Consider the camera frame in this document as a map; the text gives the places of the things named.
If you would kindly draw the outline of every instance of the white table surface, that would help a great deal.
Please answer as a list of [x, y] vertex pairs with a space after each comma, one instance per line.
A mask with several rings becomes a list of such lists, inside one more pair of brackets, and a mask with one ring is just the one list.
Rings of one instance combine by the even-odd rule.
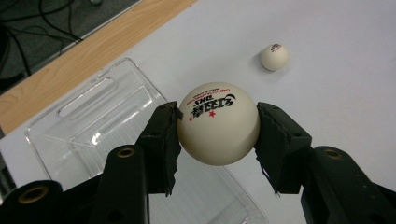
[[[396, 190], [395, 22], [390, 0], [199, 0], [120, 58], [132, 58], [168, 101], [206, 82], [233, 83], [285, 110], [312, 147], [343, 149], [373, 182]], [[274, 43], [290, 61], [268, 72], [260, 53]], [[7, 164], [23, 164], [11, 165], [19, 184], [41, 176], [23, 174], [37, 166], [22, 149], [5, 150], [23, 147], [22, 130], [0, 145]], [[254, 150], [228, 168], [270, 223], [305, 223], [300, 195], [275, 196]]]

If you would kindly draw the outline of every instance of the red star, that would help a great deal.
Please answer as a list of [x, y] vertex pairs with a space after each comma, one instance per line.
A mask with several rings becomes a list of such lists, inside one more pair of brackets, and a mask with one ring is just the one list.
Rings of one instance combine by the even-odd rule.
[[214, 118], [215, 115], [216, 115], [215, 111], [212, 110], [212, 111], [209, 112], [209, 117]]

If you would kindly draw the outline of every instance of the table tennis ball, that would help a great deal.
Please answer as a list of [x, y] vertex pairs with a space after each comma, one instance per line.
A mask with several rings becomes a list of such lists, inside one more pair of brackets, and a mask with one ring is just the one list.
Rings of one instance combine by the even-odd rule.
[[177, 122], [181, 145], [196, 160], [227, 165], [254, 147], [260, 119], [251, 98], [235, 85], [211, 82], [191, 91], [181, 102]]
[[289, 52], [282, 45], [270, 45], [262, 51], [262, 65], [270, 71], [284, 67], [288, 60]]

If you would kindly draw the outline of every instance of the clear plastic container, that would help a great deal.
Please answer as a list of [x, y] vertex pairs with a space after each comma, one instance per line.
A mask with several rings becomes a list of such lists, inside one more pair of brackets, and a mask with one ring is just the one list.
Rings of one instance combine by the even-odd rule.
[[[82, 83], [26, 130], [42, 167], [64, 189], [102, 173], [111, 149], [134, 144], [158, 105], [166, 103], [130, 59]], [[150, 195], [151, 223], [267, 223], [223, 167], [182, 151], [173, 194]]]

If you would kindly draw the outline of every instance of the ping pong ball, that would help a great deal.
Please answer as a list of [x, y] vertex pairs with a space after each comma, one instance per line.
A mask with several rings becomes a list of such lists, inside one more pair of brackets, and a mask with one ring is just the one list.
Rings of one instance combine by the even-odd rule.
[[284, 67], [288, 60], [289, 52], [282, 45], [270, 45], [262, 51], [262, 65], [270, 71]]
[[191, 91], [181, 102], [177, 120], [181, 145], [196, 160], [228, 165], [245, 157], [256, 144], [259, 112], [235, 85], [211, 82]]

